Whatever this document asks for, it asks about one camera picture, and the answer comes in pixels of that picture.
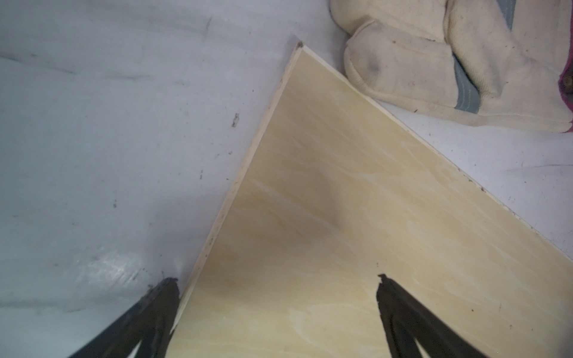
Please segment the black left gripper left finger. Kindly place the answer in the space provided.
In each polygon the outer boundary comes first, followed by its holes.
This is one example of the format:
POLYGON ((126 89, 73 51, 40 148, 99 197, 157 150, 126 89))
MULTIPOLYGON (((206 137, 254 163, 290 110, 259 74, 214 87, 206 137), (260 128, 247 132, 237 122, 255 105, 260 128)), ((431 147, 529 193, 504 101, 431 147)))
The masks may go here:
POLYGON ((72 356, 165 357, 179 303, 178 280, 165 278, 72 356))

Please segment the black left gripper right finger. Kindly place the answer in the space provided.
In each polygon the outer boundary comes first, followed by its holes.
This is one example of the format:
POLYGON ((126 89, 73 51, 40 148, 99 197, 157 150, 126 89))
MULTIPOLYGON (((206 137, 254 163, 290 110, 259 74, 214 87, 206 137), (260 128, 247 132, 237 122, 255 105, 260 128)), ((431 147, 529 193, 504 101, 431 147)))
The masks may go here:
POLYGON ((392 357, 484 357, 448 325, 385 274, 376 299, 392 357))

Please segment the light plywood board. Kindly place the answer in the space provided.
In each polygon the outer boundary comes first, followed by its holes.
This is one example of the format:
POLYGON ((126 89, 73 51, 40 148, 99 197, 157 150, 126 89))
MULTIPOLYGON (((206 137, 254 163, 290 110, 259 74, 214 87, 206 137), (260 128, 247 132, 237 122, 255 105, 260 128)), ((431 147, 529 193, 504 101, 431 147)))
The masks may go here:
POLYGON ((490 357, 562 357, 572 342, 572 261, 301 45, 168 356, 387 357, 381 274, 490 357))

